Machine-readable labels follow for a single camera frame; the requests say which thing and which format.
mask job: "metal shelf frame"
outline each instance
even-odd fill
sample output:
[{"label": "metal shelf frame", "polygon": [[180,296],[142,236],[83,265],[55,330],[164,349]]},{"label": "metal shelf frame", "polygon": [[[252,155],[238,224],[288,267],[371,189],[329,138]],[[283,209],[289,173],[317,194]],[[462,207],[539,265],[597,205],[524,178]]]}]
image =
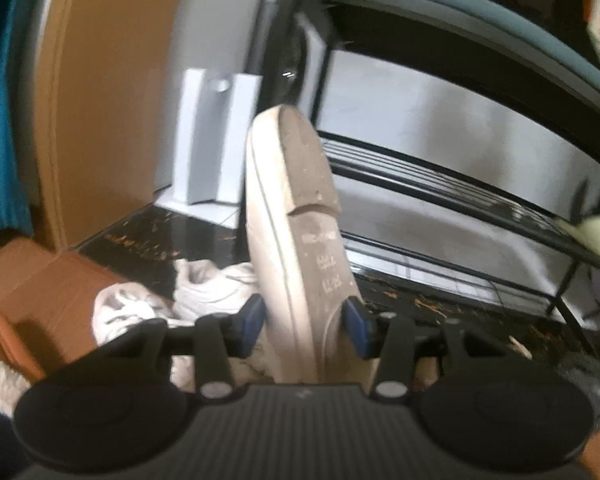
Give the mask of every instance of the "metal shelf frame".
[{"label": "metal shelf frame", "polygon": [[[336,49],[351,50],[412,66],[477,91],[549,127],[600,162],[600,91],[544,52],[491,23],[429,0],[277,0],[276,5],[275,16],[264,25],[266,30],[261,28],[254,33],[255,37],[266,37],[266,41],[258,43],[261,51],[250,55],[251,59],[262,60],[262,66],[259,67],[262,74],[257,107],[259,112],[287,102],[281,74],[288,70],[285,54],[289,38],[292,37],[295,15],[304,12],[326,44],[310,115],[314,125],[320,116],[331,56]],[[345,6],[361,9],[361,16],[367,19],[362,20],[364,23],[355,23],[350,12],[339,12]],[[482,59],[488,56],[481,58],[476,55],[472,62],[464,66],[458,66],[453,60],[441,61],[445,69],[439,71],[433,68],[430,58],[427,61],[426,57],[430,55],[426,53],[426,47],[417,52],[412,48],[417,41],[413,38],[409,41],[408,34],[398,33],[394,27],[393,32],[378,35],[374,24],[369,22],[369,12],[377,12],[377,16],[392,16],[388,23],[395,23],[392,21],[394,18],[402,19],[406,28],[410,23],[416,23],[418,27],[442,31],[447,39],[458,38],[464,49],[467,45],[475,45],[476,53],[493,54],[487,61],[491,66],[482,66]],[[362,31],[361,34],[356,34],[356,27]],[[379,48],[379,45],[387,44],[391,47],[384,50]],[[407,44],[413,54],[411,57],[402,55],[409,50]],[[448,50],[451,52],[452,49],[453,45],[450,45]],[[498,63],[502,62],[507,63],[509,68],[520,67],[519,72],[523,75],[501,78],[496,69]],[[304,67],[300,67],[299,74],[303,70]],[[583,117],[589,122],[582,122]],[[599,129],[592,128],[593,123]],[[545,298],[550,303],[546,314],[550,315],[557,309],[583,348],[595,354],[582,327],[564,304],[562,295],[570,286],[579,265],[585,263],[600,269],[600,257],[564,235],[550,212],[496,187],[405,153],[331,132],[320,132],[320,136],[334,174],[435,203],[568,254],[571,257],[569,269],[555,294],[549,295],[425,254],[364,239],[364,243],[376,248],[411,255]],[[245,225],[246,205],[243,197],[236,240],[236,252],[241,255],[248,254]],[[355,239],[357,235],[345,236]]]}]

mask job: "white wall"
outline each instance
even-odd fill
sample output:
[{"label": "white wall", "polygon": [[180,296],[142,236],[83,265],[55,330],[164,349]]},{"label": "white wall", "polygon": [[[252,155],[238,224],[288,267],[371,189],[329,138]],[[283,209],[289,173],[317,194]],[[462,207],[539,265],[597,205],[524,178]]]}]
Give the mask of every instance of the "white wall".
[{"label": "white wall", "polygon": [[155,188],[171,183],[182,77],[206,68],[227,77],[244,69],[260,0],[180,0],[171,35]]},{"label": "white wall", "polygon": [[337,52],[319,127],[408,153],[512,192],[562,216],[600,165],[543,126],[442,79]]}]

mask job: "dirty floor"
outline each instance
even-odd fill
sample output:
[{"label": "dirty floor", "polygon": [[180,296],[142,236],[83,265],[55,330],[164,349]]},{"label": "dirty floor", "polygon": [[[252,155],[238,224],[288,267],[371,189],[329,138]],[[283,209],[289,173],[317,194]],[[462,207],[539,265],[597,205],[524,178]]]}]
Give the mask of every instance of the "dirty floor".
[{"label": "dirty floor", "polygon": [[[78,251],[111,272],[143,283],[165,298],[173,295],[173,260],[210,259],[219,267],[240,261],[235,232],[150,205],[84,243]],[[534,358],[555,365],[568,351],[581,351],[565,325],[502,308],[476,306],[461,297],[440,298],[434,290],[416,292],[410,282],[376,272],[356,275],[362,296],[372,310],[427,311],[439,319],[458,317],[480,326],[503,342],[510,337]],[[600,356],[600,332],[587,336]]]}]

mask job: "gray wall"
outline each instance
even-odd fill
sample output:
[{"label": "gray wall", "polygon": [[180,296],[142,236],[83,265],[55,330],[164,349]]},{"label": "gray wall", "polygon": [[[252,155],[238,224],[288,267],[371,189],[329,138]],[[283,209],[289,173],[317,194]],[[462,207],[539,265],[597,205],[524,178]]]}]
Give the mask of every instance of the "gray wall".
[{"label": "gray wall", "polygon": [[567,216],[600,165],[543,126],[442,79],[337,52],[320,128],[435,162]]}]

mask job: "shoe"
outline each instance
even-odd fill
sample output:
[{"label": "shoe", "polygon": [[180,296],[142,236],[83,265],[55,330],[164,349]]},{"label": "shoe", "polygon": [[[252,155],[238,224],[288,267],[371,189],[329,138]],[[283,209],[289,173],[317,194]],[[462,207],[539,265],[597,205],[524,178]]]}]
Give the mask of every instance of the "shoe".
[{"label": "shoe", "polygon": [[191,322],[217,312],[236,314],[258,291],[258,279],[250,263],[220,270],[210,260],[175,260],[173,266],[178,273],[173,311]]},{"label": "shoe", "polygon": [[274,380],[367,385],[370,366],[340,331],[342,302],[360,292],[336,221],[338,194],[320,139],[296,108],[272,108],[253,121],[246,206]]},{"label": "shoe", "polygon": [[[164,301],[140,283],[117,283],[101,290],[94,301],[91,329],[98,345],[125,333],[147,319],[161,318],[169,327],[190,326],[177,319]],[[171,382],[186,392],[194,391],[193,357],[171,359]]]},{"label": "shoe", "polygon": [[[249,262],[224,269],[218,269],[210,260],[181,259],[175,260],[173,265],[178,273],[173,311],[189,324],[208,314],[236,314],[258,292],[258,278]],[[229,358],[237,384],[272,381],[263,338],[260,334],[249,358]]]}]

